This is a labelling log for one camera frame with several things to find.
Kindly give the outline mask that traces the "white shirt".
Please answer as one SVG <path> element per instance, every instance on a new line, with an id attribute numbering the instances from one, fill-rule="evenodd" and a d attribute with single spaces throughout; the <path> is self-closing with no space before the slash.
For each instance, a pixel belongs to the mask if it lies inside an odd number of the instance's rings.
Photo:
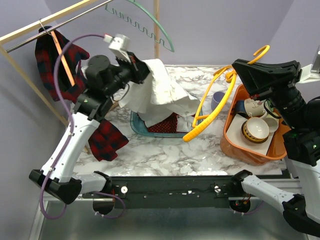
<path id="1" fill-rule="evenodd" d="M 190 118 L 195 115 L 200 100 L 177 83 L 160 59 L 143 62 L 150 74 L 143 84 L 129 83 L 128 92 L 119 100 L 119 106 L 137 113 L 146 127 L 160 123 L 175 113 L 179 116 L 176 130 L 189 131 Z"/>

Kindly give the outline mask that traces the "red polka dot skirt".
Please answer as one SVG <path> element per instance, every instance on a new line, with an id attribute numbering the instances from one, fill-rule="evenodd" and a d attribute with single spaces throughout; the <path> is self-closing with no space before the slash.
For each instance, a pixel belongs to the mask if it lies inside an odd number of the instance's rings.
<path id="1" fill-rule="evenodd" d="M 147 131 L 149 133 L 166 133 L 166 134 L 177 133 L 177 124 L 178 124 L 177 116 L 178 115 L 176 113 L 172 113 L 169 117 L 167 117 L 163 121 L 148 127 Z"/>

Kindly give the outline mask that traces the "yellow plastic hanger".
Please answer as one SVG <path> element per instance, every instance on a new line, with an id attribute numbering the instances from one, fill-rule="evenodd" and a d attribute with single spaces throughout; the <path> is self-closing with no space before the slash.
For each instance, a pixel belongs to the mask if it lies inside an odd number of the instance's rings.
<path id="1" fill-rule="evenodd" d="M 207 97 L 212 85 L 215 83 L 215 81 L 222 74 L 225 74 L 225 81 L 229 84 L 229 87 L 227 88 L 222 100 L 217 105 L 217 107 L 212 111 L 212 113 L 207 114 L 207 115 L 200 115 L 200 110 L 203 107 L 203 104 L 206 100 L 206 97 Z M 206 89 L 206 91 L 200 101 L 200 104 L 197 108 L 197 111 L 194 115 L 194 119 L 192 122 L 193 129 L 190 132 L 188 132 L 186 135 L 184 135 L 182 138 L 184 142 L 187 143 L 187 142 L 190 142 L 191 140 L 193 140 L 195 137 L 197 137 L 200 133 L 202 133 L 213 122 L 213 120 L 222 111 L 223 107 L 225 106 L 228 99 L 230 98 L 231 93 L 235 87 L 236 80 L 237 80 L 237 72 L 232 67 L 232 65 L 224 66 L 224 67 L 220 68 L 219 70 L 217 70 L 213 74 L 213 78 L 212 78 L 209 86 L 207 87 L 207 89 Z"/>

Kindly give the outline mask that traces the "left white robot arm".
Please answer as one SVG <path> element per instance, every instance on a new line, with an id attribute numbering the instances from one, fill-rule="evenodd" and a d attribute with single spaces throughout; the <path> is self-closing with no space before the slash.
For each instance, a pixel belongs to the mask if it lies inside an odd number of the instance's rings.
<path id="1" fill-rule="evenodd" d="M 147 64 L 132 52 L 128 59 L 117 57 L 116 61 L 117 65 L 111 64 L 105 55 L 89 59 L 85 69 L 87 87 L 69 114 L 63 137 L 41 169 L 29 174 L 39 188 L 67 205 L 80 194 L 95 192 L 101 198 L 110 194 L 111 179 L 106 174 L 95 171 L 75 176 L 73 170 L 85 144 L 111 108 L 113 95 L 129 82 L 142 84 L 150 74 Z"/>

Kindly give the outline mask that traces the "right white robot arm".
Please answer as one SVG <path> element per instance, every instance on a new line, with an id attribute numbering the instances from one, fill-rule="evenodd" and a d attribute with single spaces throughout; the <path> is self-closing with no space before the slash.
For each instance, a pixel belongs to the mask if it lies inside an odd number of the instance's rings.
<path id="1" fill-rule="evenodd" d="M 320 235 L 320 99 L 305 101 L 296 84 L 316 82 L 320 75 L 312 65 L 301 67 L 293 60 L 285 63 L 253 63 L 237 59 L 232 67 L 254 100 L 269 100 L 290 128 L 283 135 L 288 158 L 292 161 L 302 192 L 283 191 L 242 170 L 235 174 L 230 191 L 260 198 L 282 213 L 296 231 Z"/>

